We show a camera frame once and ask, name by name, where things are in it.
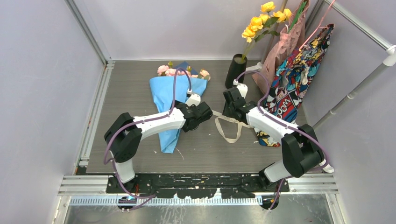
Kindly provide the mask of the cream ribbon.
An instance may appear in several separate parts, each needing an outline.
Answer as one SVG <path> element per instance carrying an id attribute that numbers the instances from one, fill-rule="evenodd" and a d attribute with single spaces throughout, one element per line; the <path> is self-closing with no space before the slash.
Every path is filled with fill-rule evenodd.
<path id="1" fill-rule="evenodd" d="M 251 125 L 247 125 L 247 124 L 240 122 L 236 119 L 227 117 L 227 116 L 223 115 L 222 113 L 217 112 L 215 110 L 213 110 L 212 113 L 213 113 L 213 116 L 215 116 L 214 123 L 215 123 L 215 126 L 216 126 L 219 134 L 228 143 L 233 144 L 233 143 L 236 143 L 240 139 L 241 131 L 242 131 L 243 127 L 251 128 L 251 129 L 253 128 Z M 227 134 L 231 133 L 233 127 L 236 127 L 234 137 L 227 136 Z"/>

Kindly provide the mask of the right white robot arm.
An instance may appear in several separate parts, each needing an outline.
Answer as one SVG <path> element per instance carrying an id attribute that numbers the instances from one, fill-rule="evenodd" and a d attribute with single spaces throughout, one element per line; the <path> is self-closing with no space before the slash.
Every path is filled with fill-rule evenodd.
<path id="1" fill-rule="evenodd" d="M 238 87 L 225 90 L 223 96 L 225 116 L 262 130 L 281 144 L 282 159 L 259 172 L 262 190 L 270 192 L 281 179 L 299 178 L 325 165 L 325 153 L 313 127 L 289 123 L 265 111 L 256 102 L 247 102 Z"/>

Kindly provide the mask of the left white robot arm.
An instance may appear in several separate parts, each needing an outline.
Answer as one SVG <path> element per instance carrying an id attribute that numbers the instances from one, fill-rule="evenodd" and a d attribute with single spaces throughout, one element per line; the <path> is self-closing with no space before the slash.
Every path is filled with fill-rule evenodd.
<path id="1" fill-rule="evenodd" d="M 173 109 L 150 116 L 132 117 L 128 112 L 122 113 L 104 135 L 105 158 L 111 153 L 119 178 L 118 187 L 126 193 L 135 189 L 133 157 L 142 140 L 168 130 L 193 131 L 212 115 L 206 102 L 187 105 L 179 101 Z"/>

